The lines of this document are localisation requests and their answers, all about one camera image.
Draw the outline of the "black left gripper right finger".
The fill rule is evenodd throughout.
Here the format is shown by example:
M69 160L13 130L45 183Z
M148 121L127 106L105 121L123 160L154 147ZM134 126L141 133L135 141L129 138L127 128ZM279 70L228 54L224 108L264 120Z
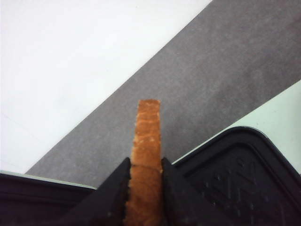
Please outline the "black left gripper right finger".
M169 226L226 225L226 216L201 197L167 158L161 162L163 206Z

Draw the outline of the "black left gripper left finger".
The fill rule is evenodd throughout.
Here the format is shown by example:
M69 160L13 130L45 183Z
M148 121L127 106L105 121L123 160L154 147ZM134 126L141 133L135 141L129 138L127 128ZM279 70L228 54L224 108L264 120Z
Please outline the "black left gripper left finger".
M123 162L110 176L76 207L71 209L57 226L122 226L129 182L130 159Z

